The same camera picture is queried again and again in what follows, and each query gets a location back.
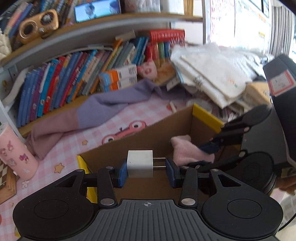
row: small box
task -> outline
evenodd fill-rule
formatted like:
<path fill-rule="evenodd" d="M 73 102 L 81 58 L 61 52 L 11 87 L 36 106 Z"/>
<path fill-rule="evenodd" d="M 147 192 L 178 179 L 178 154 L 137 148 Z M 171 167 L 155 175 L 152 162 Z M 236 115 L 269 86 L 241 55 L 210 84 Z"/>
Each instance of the small box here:
<path fill-rule="evenodd" d="M 0 160 L 0 204 L 17 193 L 13 170 Z"/>
<path fill-rule="evenodd" d="M 107 86 L 101 84 L 101 88 L 103 92 L 109 92 L 113 90 L 121 90 L 121 89 L 127 88 L 129 86 L 132 86 L 135 83 L 137 83 L 137 76 L 132 76 L 123 80 L 119 80 L 116 83 L 113 83 Z"/>
<path fill-rule="evenodd" d="M 112 69 L 99 74 L 100 83 L 104 86 L 111 85 L 119 80 L 137 75 L 137 66 L 130 64 L 121 68 Z"/>

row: ribbed black surface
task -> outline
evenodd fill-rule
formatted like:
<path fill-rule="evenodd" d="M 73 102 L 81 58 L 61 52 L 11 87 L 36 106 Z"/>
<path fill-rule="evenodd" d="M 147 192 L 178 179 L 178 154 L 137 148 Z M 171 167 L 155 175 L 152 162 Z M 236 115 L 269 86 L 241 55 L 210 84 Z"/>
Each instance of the ribbed black surface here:
<path fill-rule="evenodd" d="M 123 200 L 101 210 L 94 222 L 63 241 L 230 241 L 209 229 L 194 210 L 177 207 L 173 200 Z M 264 241 L 276 241 L 275 237 Z"/>

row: wooden shelf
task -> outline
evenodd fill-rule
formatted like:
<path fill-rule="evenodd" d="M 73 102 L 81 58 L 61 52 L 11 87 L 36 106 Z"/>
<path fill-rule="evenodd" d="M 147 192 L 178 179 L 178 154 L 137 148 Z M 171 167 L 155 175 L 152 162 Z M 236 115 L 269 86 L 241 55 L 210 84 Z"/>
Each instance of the wooden shelf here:
<path fill-rule="evenodd" d="M 77 108 L 79 107 L 83 102 L 85 102 L 87 99 L 89 98 L 89 96 L 80 96 L 77 99 L 75 99 L 73 102 L 64 105 L 63 107 L 60 107 L 58 109 L 54 109 L 51 112 L 48 112 L 47 114 L 43 115 L 42 117 L 39 117 L 37 120 L 30 122 L 29 124 L 22 126 L 20 128 L 18 128 L 20 134 L 22 135 L 22 137 L 26 138 L 28 136 L 28 134 L 30 133 L 33 125 L 41 120 L 44 120 L 52 115 L 61 113 L 65 110 L 69 110 L 72 108 Z"/>
<path fill-rule="evenodd" d="M 78 47 L 106 43 L 115 34 L 127 30 L 158 28 L 159 23 L 176 21 L 202 22 L 202 17 L 170 13 L 126 13 L 92 19 L 58 29 L 48 38 L 38 38 L 22 46 L 0 61 L 0 69 L 6 70 L 15 65 L 20 71 Z"/>

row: purple blanket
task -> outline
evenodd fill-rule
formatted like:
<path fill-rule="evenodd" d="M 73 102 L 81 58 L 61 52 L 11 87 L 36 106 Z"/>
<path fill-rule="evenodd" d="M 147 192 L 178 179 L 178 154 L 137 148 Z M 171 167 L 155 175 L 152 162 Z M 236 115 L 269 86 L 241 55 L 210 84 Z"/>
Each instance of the purple blanket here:
<path fill-rule="evenodd" d="M 81 106 L 36 123 L 25 144 L 33 155 L 44 159 L 63 135 L 79 129 L 100 126 L 129 104 L 150 99 L 153 92 L 162 99 L 186 98 L 186 92 L 182 87 L 175 87 L 167 92 L 165 88 L 144 79 L 123 90 L 94 94 Z"/>

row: pink checkered bedsheet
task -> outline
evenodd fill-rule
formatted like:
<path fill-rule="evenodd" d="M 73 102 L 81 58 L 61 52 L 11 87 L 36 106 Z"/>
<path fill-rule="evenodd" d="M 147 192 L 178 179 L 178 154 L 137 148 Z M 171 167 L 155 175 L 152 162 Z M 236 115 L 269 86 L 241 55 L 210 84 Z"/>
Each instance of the pink checkered bedsheet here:
<path fill-rule="evenodd" d="M 185 100 L 174 100 L 173 102 L 177 106 L 177 110 L 186 106 Z M 18 180 L 17 194 L 0 205 L 0 215 L 2 216 L 0 240 L 17 240 L 14 235 L 15 225 L 12 220 L 12 212 L 20 200 L 77 169 L 77 154 L 102 145 L 103 137 L 119 132 L 120 128 L 127 128 L 133 121 L 144 121 L 149 126 L 171 115 L 172 112 L 167 108 L 168 104 L 168 100 L 161 100 L 156 95 L 152 95 L 150 100 L 126 107 L 99 127 L 79 131 L 62 138 L 46 158 L 39 161 L 38 170 L 29 181 L 27 188 L 22 189 L 23 180 Z M 61 174 L 54 173 L 54 167 L 59 163 L 65 166 Z"/>

